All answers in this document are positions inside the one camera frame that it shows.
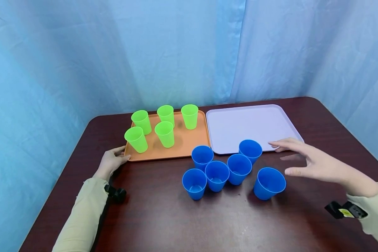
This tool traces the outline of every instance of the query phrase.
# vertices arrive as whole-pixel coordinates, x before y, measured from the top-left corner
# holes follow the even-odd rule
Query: black wrist strap
[[[108,197],[114,199],[117,203],[123,203],[126,198],[126,190],[123,188],[116,189],[111,185],[105,185],[105,191],[108,193]]]
[[[348,201],[343,206],[336,201],[330,202],[325,209],[335,218],[364,218],[367,217],[367,212],[361,209],[359,206]]]

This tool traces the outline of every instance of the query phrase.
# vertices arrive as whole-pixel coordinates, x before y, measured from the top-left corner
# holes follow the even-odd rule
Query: dark red table
[[[277,104],[305,142],[363,171],[378,181],[378,161],[317,100],[291,98],[200,108]],[[122,146],[131,114],[94,118],[83,133],[45,206],[20,251],[51,251],[82,182],[96,171],[102,154]],[[287,177],[286,190],[270,201],[252,192],[261,167],[284,169],[305,162],[283,162],[287,153],[264,153],[241,186],[226,184],[220,193],[206,189],[192,201],[182,187],[183,173],[193,167],[190,157],[128,162],[113,178],[113,185],[128,192],[121,205],[104,210],[92,251],[378,251],[372,236],[358,220],[335,220],[324,206],[346,200],[343,189],[331,183]],[[217,156],[226,161],[228,156]]]

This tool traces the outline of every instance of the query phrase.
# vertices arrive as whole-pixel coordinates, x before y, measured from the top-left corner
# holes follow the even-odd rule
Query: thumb
[[[284,171],[284,174],[293,177],[312,178],[311,170],[308,167],[290,167]]]
[[[129,159],[130,159],[130,155],[127,155],[127,156],[124,156],[124,157],[121,157],[121,159],[122,159],[122,164],[124,164],[124,163],[126,163]]]

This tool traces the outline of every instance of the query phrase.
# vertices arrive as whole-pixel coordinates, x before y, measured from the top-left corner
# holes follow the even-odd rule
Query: tray
[[[149,114],[152,131],[146,136],[148,149],[138,153],[129,143],[126,144],[125,155],[131,155],[129,161],[142,161],[153,159],[169,159],[191,156],[194,147],[199,145],[210,146],[209,132],[207,130],[206,116],[203,111],[197,114],[197,127],[186,129],[181,112],[174,112],[175,116],[175,144],[171,148],[164,148],[160,139],[154,132],[154,127],[160,122],[157,114]]]
[[[273,151],[268,141],[295,138],[304,142],[284,110],[275,104],[213,109],[206,113],[211,148],[217,154],[238,153],[242,140],[257,141]]]

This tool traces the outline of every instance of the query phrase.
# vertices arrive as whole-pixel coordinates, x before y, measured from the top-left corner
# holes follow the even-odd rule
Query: lavender tray
[[[257,141],[263,151],[274,150],[268,141],[304,141],[284,110],[275,104],[212,109],[206,113],[206,120],[211,148],[217,154],[237,153],[245,139]]]

